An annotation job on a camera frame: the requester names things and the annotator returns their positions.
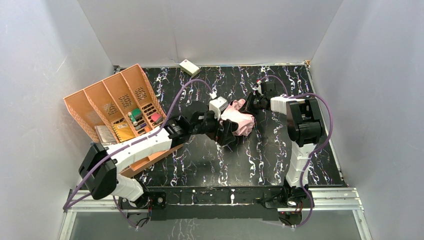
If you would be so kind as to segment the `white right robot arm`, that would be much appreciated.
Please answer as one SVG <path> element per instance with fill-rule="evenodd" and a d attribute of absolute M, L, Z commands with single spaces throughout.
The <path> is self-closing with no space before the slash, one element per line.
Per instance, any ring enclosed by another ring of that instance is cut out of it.
<path fill-rule="evenodd" d="M 258 80 L 240 111 L 255 116 L 260 110 L 286 116 L 287 134 L 292 141 L 292 151 L 285 181 L 291 188 L 304 187 L 308 184 L 305 166 L 311 159 L 311 152 L 325 133 L 317 99 L 278 95 L 273 81 Z"/>

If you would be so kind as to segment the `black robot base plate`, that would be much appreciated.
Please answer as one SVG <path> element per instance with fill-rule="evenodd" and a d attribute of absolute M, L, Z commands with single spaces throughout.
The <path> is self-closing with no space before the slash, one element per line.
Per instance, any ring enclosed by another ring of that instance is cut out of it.
<path fill-rule="evenodd" d="M 177 219 L 262 219 L 299 224 L 314 203 L 312 193 L 285 186 L 151 187 L 139 202 L 118 198 L 131 214 L 152 211 L 153 221 Z"/>

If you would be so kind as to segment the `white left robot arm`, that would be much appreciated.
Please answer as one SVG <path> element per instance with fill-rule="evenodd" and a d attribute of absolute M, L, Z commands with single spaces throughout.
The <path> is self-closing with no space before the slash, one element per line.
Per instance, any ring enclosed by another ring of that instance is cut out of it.
<path fill-rule="evenodd" d="M 160 127 L 125 142 L 110 146 L 92 145 L 78 172 L 94 200 L 116 196 L 136 202 L 145 190 L 139 181 L 121 174 L 126 167 L 182 145 L 193 135 L 206 135 L 225 146 L 236 139 L 234 132 L 238 127 L 233 120 L 216 118 L 212 110 L 195 112 L 191 120 L 182 115 L 173 116 Z"/>

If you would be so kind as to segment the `black and pink folding umbrella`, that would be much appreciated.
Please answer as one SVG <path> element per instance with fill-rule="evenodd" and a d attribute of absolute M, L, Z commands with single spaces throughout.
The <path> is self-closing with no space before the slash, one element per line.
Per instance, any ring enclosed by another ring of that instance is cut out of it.
<path fill-rule="evenodd" d="M 230 120 L 238 124 L 236 130 L 232 130 L 234 136 L 248 136 L 255 125 L 255 117 L 249 113 L 241 113 L 245 99 L 233 100 L 221 114 L 221 121 Z"/>

